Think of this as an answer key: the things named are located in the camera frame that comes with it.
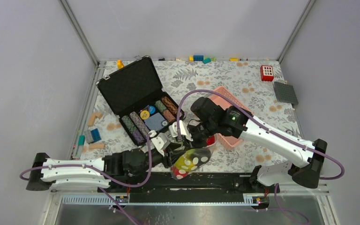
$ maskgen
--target small blue block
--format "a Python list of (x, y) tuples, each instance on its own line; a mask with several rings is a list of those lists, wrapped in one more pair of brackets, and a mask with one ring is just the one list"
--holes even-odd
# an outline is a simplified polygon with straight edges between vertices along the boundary
[(210, 58), (207, 58), (207, 59), (205, 59), (205, 60), (202, 60), (202, 62), (203, 62), (204, 64), (206, 64), (206, 63), (212, 62), (212, 60), (211, 60)]
[(203, 61), (203, 55), (194, 55), (194, 61)]
[(85, 136), (79, 135), (78, 145), (84, 145), (85, 144)]
[(92, 137), (93, 137), (93, 142), (98, 142), (101, 140), (101, 137), (100, 137), (100, 133), (98, 132), (98, 129), (94, 129), (94, 130), (91, 130), (90, 133), (92, 134)]

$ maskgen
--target orange block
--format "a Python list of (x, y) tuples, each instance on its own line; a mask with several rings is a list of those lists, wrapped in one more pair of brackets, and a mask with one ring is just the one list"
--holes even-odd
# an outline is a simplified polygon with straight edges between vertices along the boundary
[(89, 121), (88, 121), (89, 127), (93, 126), (94, 122), (96, 121), (96, 117), (101, 119), (103, 117), (103, 114), (101, 112), (92, 113), (92, 115), (90, 116)]
[(93, 143), (93, 144), (89, 144), (89, 149), (93, 150), (93, 149), (104, 149), (105, 148), (105, 143)]

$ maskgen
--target red block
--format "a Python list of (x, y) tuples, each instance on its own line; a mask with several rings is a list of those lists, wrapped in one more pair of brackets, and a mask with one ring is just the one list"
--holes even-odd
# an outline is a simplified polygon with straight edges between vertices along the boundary
[(262, 65), (260, 67), (260, 75), (262, 77), (262, 81), (274, 80), (274, 70), (272, 69), (272, 66)]

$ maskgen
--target yellow lego brick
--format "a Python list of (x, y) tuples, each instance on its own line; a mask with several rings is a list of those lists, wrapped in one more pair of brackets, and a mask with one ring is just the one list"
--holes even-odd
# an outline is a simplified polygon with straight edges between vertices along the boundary
[(118, 65), (118, 69), (122, 69), (124, 67), (123, 62), (121, 60), (118, 60), (117, 65)]

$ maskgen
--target pink basket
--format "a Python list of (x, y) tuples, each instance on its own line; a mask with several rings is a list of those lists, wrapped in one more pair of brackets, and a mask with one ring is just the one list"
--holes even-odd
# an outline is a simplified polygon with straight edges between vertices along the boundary
[[(229, 90), (227, 90), (225, 87), (223, 86), (219, 86), (216, 89), (214, 89), (213, 91), (220, 93), (222, 95), (224, 95), (225, 97), (229, 98), (231, 101), (235, 102), (239, 107), (242, 107), (243, 109), (249, 110), (246, 106), (244, 106), (241, 101), (239, 101), (233, 94), (231, 94), (231, 92)], [(227, 109), (228, 107), (232, 106), (230, 103), (228, 103), (226, 100), (222, 99), (221, 97), (217, 96), (217, 95), (211, 95), (209, 97), (210, 99), (212, 99), (212, 101), (221, 106), (223, 109)], [(218, 135), (218, 141), (227, 149), (227, 150), (231, 150), (233, 147), (241, 144), (241, 142), (243, 141), (242, 139), (238, 139), (235, 137), (224, 137), (222, 135)]]

